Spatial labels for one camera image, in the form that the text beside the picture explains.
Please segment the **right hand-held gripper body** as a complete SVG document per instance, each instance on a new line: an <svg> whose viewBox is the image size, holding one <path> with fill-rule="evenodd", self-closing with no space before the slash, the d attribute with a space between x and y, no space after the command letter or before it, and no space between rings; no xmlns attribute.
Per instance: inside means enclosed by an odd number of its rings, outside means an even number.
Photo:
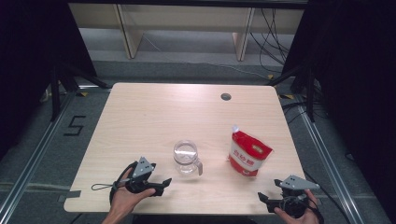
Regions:
<svg viewBox="0 0 396 224"><path fill-rule="evenodd" d="M281 181L282 199L273 200L274 202L268 205L268 212L274 213L275 208L278 207L291 217L301 217L304 214L304 210L308 207L308 197L304 191L306 189L319 189L319 184L300 178L297 175L290 175Z"/></svg>

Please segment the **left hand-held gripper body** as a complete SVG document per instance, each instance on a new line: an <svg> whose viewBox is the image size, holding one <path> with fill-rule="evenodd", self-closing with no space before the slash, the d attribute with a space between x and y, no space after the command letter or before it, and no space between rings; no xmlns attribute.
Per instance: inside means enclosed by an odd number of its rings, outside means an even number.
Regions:
<svg viewBox="0 0 396 224"><path fill-rule="evenodd" d="M164 189L153 188L153 183L149 182L151 171L150 162L145 157L141 157L139 161L132 163L132 171L127 175L125 188L132 193L140 193L146 189L154 189L153 196L162 196Z"/></svg>

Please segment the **clear glass jar with lid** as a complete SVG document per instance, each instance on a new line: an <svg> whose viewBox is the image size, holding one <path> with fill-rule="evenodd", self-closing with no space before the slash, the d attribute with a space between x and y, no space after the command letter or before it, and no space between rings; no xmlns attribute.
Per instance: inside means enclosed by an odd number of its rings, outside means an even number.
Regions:
<svg viewBox="0 0 396 224"><path fill-rule="evenodd" d="M173 158L176 169L183 175L197 172L203 174L204 166L198 156L197 146L190 140L181 140L174 146Z"/></svg>

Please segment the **red and white sugar bag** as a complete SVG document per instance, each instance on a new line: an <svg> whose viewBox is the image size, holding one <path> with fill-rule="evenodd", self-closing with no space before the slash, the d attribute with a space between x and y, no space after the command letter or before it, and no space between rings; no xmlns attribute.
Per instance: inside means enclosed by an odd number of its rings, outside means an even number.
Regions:
<svg viewBox="0 0 396 224"><path fill-rule="evenodd" d="M273 149L259 139L233 126L229 162L235 171L244 176L256 176Z"/></svg>

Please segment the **person's right hand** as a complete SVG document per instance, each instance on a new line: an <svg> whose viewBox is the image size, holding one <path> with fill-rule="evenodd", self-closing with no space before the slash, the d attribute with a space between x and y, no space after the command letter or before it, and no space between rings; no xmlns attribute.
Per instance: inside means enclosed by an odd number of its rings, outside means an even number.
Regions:
<svg viewBox="0 0 396 224"><path fill-rule="evenodd" d="M281 208L275 208L275 213L286 224L322 224L323 216L318 213L317 198L314 196L310 189L306 189L304 192L309 198L309 204L308 207L304 210L304 214L301 217L291 217Z"/></svg>

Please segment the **person's left hand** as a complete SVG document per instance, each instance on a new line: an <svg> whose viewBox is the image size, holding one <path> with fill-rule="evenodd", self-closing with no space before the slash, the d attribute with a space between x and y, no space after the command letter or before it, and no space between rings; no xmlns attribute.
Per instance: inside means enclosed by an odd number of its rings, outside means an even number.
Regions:
<svg viewBox="0 0 396 224"><path fill-rule="evenodd" d="M117 189L106 217L127 217L142 200L153 195L154 192L154 189L146 189L140 193L132 193L125 187Z"/></svg>

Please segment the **grey tape strip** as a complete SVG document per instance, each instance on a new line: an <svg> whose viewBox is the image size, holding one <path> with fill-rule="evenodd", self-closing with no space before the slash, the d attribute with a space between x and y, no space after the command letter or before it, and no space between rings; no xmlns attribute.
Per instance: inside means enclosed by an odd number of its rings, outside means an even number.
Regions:
<svg viewBox="0 0 396 224"><path fill-rule="evenodd" d="M81 194L81 190L73 190L73 191L68 191L65 195L60 195L58 197L59 203L64 203L67 199L70 198L79 198Z"/></svg>

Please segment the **black metal stand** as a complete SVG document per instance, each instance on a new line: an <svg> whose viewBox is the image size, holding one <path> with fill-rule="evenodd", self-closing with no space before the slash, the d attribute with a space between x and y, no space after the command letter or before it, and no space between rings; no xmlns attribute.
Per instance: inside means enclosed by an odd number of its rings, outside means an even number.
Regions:
<svg viewBox="0 0 396 224"><path fill-rule="evenodd" d="M306 101L305 108L307 116L312 122L314 122L314 93L315 93L315 76L312 68L309 65L303 64L298 65L287 72L283 72L280 77L270 80L267 86L275 86L284 80L294 77L294 80L290 86L290 90L293 93L302 93L305 91Z"/></svg>
<svg viewBox="0 0 396 224"><path fill-rule="evenodd" d="M84 72L69 63L56 63L53 65L50 73L50 88L52 93L51 121L55 121L61 113L59 84L62 84L67 92L75 92L79 90L75 77L82 77L102 89L112 88L111 85L101 81L94 74Z"/></svg>

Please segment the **black curtain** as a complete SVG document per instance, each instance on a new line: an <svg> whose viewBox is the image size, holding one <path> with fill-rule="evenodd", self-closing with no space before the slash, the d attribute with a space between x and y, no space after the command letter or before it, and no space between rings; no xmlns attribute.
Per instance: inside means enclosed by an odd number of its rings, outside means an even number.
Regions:
<svg viewBox="0 0 396 224"><path fill-rule="evenodd" d="M0 160L17 143L55 66L96 75L67 0L0 0Z"/></svg>
<svg viewBox="0 0 396 224"><path fill-rule="evenodd" d="M326 106L396 224L396 0L306 0L284 65L306 64L294 81L319 82Z"/></svg>

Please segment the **beige wooden shelf unit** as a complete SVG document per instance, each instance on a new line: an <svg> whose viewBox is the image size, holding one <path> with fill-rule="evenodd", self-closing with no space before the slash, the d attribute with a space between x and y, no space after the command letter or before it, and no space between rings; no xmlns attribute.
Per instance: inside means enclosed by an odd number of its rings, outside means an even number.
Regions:
<svg viewBox="0 0 396 224"><path fill-rule="evenodd" d="M183 7L121 4L69 5L80 28L118 29L126 57L136 56L149 30L225 32L233 35L236 59L242 61L250 33L296 33L301 9L258 7Z"/></svg>

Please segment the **silver metal floor rail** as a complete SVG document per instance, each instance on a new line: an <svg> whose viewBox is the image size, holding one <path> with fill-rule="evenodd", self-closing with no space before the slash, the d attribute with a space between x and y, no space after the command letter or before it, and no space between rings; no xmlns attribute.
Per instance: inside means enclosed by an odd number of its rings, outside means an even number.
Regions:
<svg viewBox="0 0 396 224"><path fill-rule="evenodd" d="M64 100L61 103L59 114L49 123L28 162L23 166L23 170L19 174L18 179L11 185L11 189L9 190L7 197L0 204L0 222L3 224L6 224L12 216L22 194L35 173L38 164L44 157L44 154L50 146L50 142L59 128L60 122L64 117L65 110L74 98L75 94L73 92L69 92L65 95Z"/></svg>
<svg viewBox="0 0 396 224"><path fill-rule="evenodd" d="M343 180L340 172L338 171L330 152L328 151L316 124L308 117L308 110L304 108L304 103L298 106L299 111L302 113L304 125L315 145L324 169L330 178L334 191L338 196L343 211L346 214L346 219L350 224L365 224L361 212L352 197L345 181Z"/></svg>

